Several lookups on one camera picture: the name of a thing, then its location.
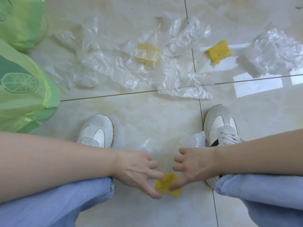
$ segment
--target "white sneaker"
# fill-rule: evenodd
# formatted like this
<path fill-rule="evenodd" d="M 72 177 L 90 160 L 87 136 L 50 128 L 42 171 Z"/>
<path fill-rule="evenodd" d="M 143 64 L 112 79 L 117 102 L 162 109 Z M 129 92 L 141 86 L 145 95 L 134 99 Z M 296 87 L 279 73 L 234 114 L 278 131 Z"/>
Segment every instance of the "white sneaker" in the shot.
<path fill-rule="evenodd" d="M 241 142 L 238 137 L 236 123 L 232 113 L 226 105 L 213 106 L 204 121 L 206 146 L 223 146 Z M 216 183 L 220 176 L 206 181 L 207 185 L 216 190 Z"/>
<path fill-rule="evenodd" d="M 110 148 L 113 136 L 114 130 L 111 120 L 105 115 L 95 114 L 85 122 L 76 142 L 89 146 Z"/>

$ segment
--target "light blue jeans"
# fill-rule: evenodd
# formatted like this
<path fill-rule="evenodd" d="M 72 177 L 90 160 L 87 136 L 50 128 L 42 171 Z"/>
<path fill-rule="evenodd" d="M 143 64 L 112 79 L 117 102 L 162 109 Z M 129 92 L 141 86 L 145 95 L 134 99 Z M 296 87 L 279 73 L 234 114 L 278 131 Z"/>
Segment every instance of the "light blue jeans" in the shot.
<path fill-rule="evenodd" d="M 0 205 L 0 226 L 74 227 L 80 212 L 107 201 L 113 193 L 110 177 L 66 184 Z"/>
<path fill-rule="evenodd" d="M 303 177 L 229 174 L 217 182 L 216 190 L 241 199 L 259 227 L 303 226 Z"/>

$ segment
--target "hand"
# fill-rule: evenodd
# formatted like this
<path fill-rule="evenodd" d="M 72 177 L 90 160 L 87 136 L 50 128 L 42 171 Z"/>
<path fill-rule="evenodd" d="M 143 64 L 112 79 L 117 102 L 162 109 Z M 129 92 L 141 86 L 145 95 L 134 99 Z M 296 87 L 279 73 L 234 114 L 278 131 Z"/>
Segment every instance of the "hand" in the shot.
<path fill-rule="evenodd" d="M 206 148 L 180 148 L 181 156 L 174 158 L 175 162 L 180 164 L 174 165 L 174 171 L 183 172 L 184 175 L 169 190 L 179 189 L 189 183 L 203 181 L 220 173 L 216 167 L 216 151 L 213 147 Z"/>
<path fill-rule="evenodd" d="M 152 198 L 160 199 L 161 193 L 147 182 L 149 178 L 159 180 L 164 178 L 163 172 L 153 170 L 157 167 L 157 162 L 153 161 L 148 153 L 118 150 L 112 176 L 128 186 L 141 189 Z"/>

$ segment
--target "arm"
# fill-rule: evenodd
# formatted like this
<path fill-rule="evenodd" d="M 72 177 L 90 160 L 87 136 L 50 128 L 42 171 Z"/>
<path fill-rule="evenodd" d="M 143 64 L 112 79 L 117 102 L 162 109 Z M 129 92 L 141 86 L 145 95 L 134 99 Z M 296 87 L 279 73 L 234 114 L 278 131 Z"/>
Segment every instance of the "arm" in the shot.
<path fill-rule="evenodd" d="M 207 148 L 180 148 L 175 171 L 184 173 L 172 190 L 220 174 L 268 173 L 303 175 L 303 129 Z"/>
<path fill-rule="evenodd" d="M 66 183 L 113 176 L 161 198 L 148 178 L 162 179 L 157 163 L 138 151 L 97 148 L 69 141 L 0 132 L 0 203 Z"/>

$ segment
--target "green plastic bag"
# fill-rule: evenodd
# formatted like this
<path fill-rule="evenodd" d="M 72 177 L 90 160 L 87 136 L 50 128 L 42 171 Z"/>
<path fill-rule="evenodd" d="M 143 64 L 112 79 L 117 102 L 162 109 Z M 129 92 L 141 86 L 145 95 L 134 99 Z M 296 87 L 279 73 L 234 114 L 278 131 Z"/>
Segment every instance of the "green plastic bag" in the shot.
<path fill-rule="evenodd" d="M 0 130 L 32 133 L 59 103 L 60 89 L 50 77 L 0 39 Z"/>
<path fill-rule="evenodd" d="M 19 51 L 33 49 L 47 32 L 44 0 L 0 0 L 0 39 Z"/>

